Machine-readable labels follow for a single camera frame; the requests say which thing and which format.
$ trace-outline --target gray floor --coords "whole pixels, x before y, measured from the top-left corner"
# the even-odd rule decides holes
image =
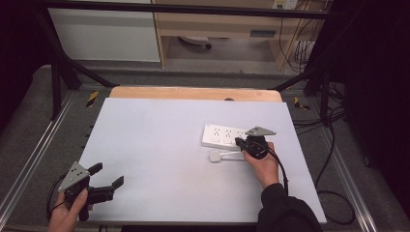
[[[267,44],[261,41],[215,39],[211,50],[183,44],[177,39],[171,41],[171,44],[166,68],[130,67],[118,71],[113,66],[110,71],[103,71],[100,67],[96,73],[124,85],[255,89],[274,87],[295,74],[289,68],[284,71],[284,74],[272,69],[275,62],[267,52],[269,50]],[[94,81],[84,76],[81,79],[86,83],[84,86],[95,84]],[[293,105],[295,96],[300,98],[302,104],[308,104],[308,100],[299,91],[304,84],[300,82],[291,90],[282,93],[283,99],[288,102],[289,111],[294,120],[314,119],[311,110],[296,108]],[[6,197],[50,122],[52,106],[50,90],[49,71],[47,69],[38,71],[26,98],[15,112],[14,118],[0,134],[0,164],[6,167],[1,172],[0,199]],[[94,125],[97,120],[103,99],[109,95],[109,90],[100,90],[93,107],[87,108],[85,104],[91,93],[92,90],[84,89],[74,94],[73,103],[65,120],[54,135],[26,190],[22,193],[6,228],[25,225],[31,226],[28,229],[34,231],[35,228],[44,229],[47,225],[44,207],[48,189],[53,180],[81,156],[81,147],[87,142],[86,135],[92,132],[90,126]],[[332,101],[332,105],[336,106],[337,102]],[[364,166],[360,146],[348,122],[342,120],[335,122],[335,133],[337,146],[343,153],[343,158],[354,176],[379,231],[410,231],[408,218],[395,201],[379,171]],[[299,139],[310,174],[315,180],[329,151],[324,142],[323,133],[316,129],[300,135]],[[319,189],[334,190],[345,194],[332,162],[321,179]],[[338,198],[323,196],[322,205],[329,216],[341,220],[349,217],[350,212],[346,204]],[[96,228],[95,225],[89,224],[79,226]],[[325,231],[361,231],[357,221],[351,225],[329,222],[323,228]]]

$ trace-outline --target white table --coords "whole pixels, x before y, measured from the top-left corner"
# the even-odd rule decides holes
[[[89,221],[257,222],[262,187],[241,156],[209,161],[213,149],[201,146],[205,124],[275,131],[267,140],[276,144],[289,194],[305,200],[319,222],[326,222],[285,103],[150,99],[105,100],[79,162],[86,168],[103,163],[91,178],[93,187],[122,175],[125,183],[113,201],[95,205]]]

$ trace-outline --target wall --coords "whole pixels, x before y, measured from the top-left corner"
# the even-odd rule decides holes
[[[150,0],[109,2],[150,3]],[[151,13],[49,11],[66,53],[75,60],[160,61]]]

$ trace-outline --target black jacket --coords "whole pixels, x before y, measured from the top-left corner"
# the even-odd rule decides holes
[[[308,204],[287,196],[281,184],[273,184],[263,190],[262,205],[258,232],[323,231]]]

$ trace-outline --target dark fabric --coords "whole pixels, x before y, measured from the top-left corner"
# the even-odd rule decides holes
[[[265,188],[261,198],[263,209],[259,212],[257,231],[323,231],[307,203],[287,196],[281,184]]]
[[[0,131],[24,98],[33,73],[50,64],[50,54],[28,1],[0,1]]]

